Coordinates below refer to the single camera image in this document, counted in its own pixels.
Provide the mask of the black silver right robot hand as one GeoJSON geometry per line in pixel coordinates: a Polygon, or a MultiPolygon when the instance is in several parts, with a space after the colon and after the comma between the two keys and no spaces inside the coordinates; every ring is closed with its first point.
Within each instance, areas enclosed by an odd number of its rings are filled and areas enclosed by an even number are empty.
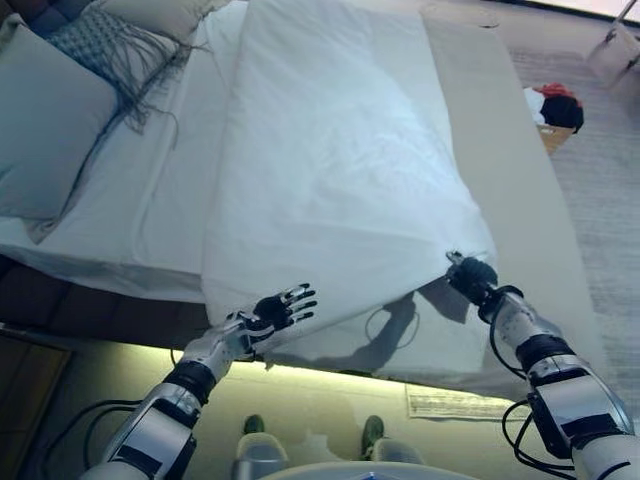
{"type": "Polygon", "coordinates": [[[458,251],[446,253],[451,265],[445,278],[448,284],[475,306],[481,306],[498,284],[496,271],[487,263],[458,251]]]}

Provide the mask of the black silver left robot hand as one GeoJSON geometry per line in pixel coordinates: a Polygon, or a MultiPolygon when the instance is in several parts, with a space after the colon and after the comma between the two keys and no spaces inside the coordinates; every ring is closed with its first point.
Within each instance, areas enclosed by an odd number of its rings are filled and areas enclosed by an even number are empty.
{"type": "Polygon", "coordinates": [[[230,336],[241,352],[254,354],[276,333],[313,317],[318,304],[315,295],[309,283],[296,285],[230,313],[225,326],[231,329],[230,336]]]}

